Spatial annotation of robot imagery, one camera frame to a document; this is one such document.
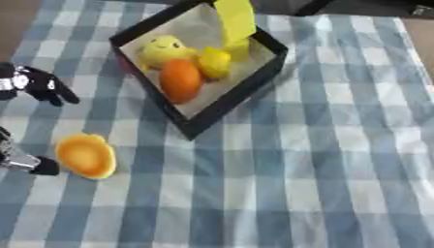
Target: yellow sponge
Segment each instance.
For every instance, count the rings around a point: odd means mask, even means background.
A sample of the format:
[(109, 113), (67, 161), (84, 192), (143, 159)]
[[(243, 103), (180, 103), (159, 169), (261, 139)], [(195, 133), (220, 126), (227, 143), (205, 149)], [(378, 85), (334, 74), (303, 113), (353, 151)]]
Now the yellow sponge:
[(249, 56), (249, 38), (225, 46), (233, 61), (242, 62)]
[(225, 47), (256, 33), (255, 15), (249, 0), (217, 0), (214, 6), (223, 23)]

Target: blue checkered tablecloth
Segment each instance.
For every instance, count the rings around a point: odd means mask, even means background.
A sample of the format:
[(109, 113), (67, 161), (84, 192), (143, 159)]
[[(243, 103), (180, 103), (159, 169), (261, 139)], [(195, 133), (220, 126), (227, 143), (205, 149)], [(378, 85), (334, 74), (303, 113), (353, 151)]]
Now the blue checkered tablecloth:
[(64, 136), (100, 134), (118, 169), (0, 170), (0, 247), (434, 247), (434, 92), (399, 19), (258, 15), (290, 49), (284, 71), (187, 141), (109, 49), (164, 8), (44, 1), (13, 60), (82, 102), (21, 96), (0, 125), (49, 157)]

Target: yellow plush toy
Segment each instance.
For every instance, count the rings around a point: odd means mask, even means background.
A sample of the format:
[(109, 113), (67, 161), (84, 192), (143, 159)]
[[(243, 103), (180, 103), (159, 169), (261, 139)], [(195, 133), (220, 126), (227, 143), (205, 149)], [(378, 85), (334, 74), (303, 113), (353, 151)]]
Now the yellow plush toy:
[(161, 69), (162, 66), (172, 59), (194, 59), (198, 52), (186, 47), (172, 35), (159, 36), (144, 44), (139, 52), (140, 67), (147, 71), (149, 67)]

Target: cardboard box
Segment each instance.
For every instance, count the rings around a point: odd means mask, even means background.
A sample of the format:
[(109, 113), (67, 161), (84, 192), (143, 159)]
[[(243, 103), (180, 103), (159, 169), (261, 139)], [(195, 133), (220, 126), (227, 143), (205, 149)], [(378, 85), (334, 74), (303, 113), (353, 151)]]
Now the cardboard box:
[(288, 49), (258, 28), (250, 38), (246, 62), (232, 63), (231, 75), (219, 82), (206, 83), (197, 99), (172, 104), (159, 87), (156, 70), (139, 69), (138, 50), (158, 35), (173, 35), (187, 47), (222, 47), (221, 23), (212, 0), (181, 2), (110, 38), (122, 67), (144, 87), (148, 96), (189, 139), (209, 128), (231, 109), (270, 82), (282, 69)]

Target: toy fruit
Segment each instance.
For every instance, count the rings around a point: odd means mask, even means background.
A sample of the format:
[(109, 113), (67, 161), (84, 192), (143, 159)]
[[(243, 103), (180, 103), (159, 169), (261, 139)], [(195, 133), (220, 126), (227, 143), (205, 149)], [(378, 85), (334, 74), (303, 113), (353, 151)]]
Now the toy fruit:
[(197, 51), (186, 47), (172, 35), (159, 36), (144, 44), (139, 53), (141, 68), (147, 70), (148, 67), (161, 69), (162, 66), (175, 58), (193, 59)]
[(76, 134), (59, 141), (55, 153), (60, 164), (91, 179), (103, 179), (116, 168), (114, 150), (98, 135)]
[(207, 78), (224, 78), (231, 71), (231, 55), (221, 49), (207, 46), (199, 56), (199, 67)]
[(184, 104), (198, 95), (202, 87), (201, 73), (190, 60), (173, 59), (163, 66), (160, 86), (171, 102)]

